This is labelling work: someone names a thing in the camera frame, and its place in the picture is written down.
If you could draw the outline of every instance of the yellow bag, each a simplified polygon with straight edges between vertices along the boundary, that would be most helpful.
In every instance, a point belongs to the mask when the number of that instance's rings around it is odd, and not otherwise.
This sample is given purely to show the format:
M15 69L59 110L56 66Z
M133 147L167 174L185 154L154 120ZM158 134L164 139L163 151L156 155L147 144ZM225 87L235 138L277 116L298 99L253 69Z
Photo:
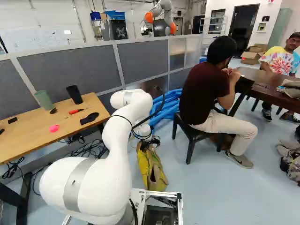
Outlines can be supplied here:
M150 191L165 191L169 182L153 144L145 148L144 152L140 149L141 144L142 142L137 144L136 153L146 189Z

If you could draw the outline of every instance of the silver band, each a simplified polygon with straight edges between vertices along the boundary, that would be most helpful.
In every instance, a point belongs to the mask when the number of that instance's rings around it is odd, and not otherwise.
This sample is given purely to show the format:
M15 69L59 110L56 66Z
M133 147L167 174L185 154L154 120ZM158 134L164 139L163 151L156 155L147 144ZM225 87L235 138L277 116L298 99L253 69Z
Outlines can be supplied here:
M81 182L89 168L97 161L95 158L87 158L80 162L71 172L64 190L64 204L67 210L80 212L78 208L78 193Z

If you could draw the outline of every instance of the cardboard box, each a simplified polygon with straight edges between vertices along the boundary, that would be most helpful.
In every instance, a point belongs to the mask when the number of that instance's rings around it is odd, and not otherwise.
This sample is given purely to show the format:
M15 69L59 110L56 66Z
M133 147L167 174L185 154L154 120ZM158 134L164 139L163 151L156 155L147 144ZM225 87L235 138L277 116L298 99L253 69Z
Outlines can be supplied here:
M268 49L268 45L265 45L265 44L254 44L254 46L261 48L262 52L266 52Z
M106 21L106 20L107 20L107 15L106 15L106 13L100 13L100 16L101 16L101 20L102 20L102 21Z
M251 52L251 53L261 53L262 49L260 47L253 46L253 47L250 47L249 52Z
M243 52L241 55L241 63L255 65L258 64L258 60L265 54L265 52Z
M265 44L255 44L249 47L249 52L243 52L241 55L241 63L254 65L259 63L259 59L266 53L268 45Z

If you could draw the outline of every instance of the man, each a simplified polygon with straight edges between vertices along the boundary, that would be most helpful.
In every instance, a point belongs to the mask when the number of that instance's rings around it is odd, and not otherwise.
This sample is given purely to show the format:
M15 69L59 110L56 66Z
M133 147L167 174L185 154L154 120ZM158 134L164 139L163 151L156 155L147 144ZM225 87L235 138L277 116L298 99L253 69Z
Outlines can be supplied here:
M270 48L260 59L261 69L271 71L286 76L296 76L300 64L300 56L294 51L300 46L300 32L293 33L287 40L285 48L276 46ZM268 121L272 121L272 105L267 102L262 104L262 116ZM294 117L294 112L287 111L281 117L292 123L300 123L300 120Z
M253 163L243 154L257 135L257 127L213 110L215 99L224 109L230 109L234 103L240 73L225 68L236 50L236 42L228 36L218 37L210 45L207 62L193 67L185 81L179 109L181 118L194 129L236 134L225 155L242 167L252 168Z

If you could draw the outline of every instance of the black phone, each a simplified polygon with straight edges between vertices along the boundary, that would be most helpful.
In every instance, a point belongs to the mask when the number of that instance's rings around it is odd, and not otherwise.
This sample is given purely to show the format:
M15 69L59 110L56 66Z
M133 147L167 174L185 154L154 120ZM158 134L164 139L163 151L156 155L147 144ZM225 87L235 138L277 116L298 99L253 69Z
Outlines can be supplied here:
M8 120L8 123L11 124L13 122L16 122L18 119L16 117L11 118L10 120Z

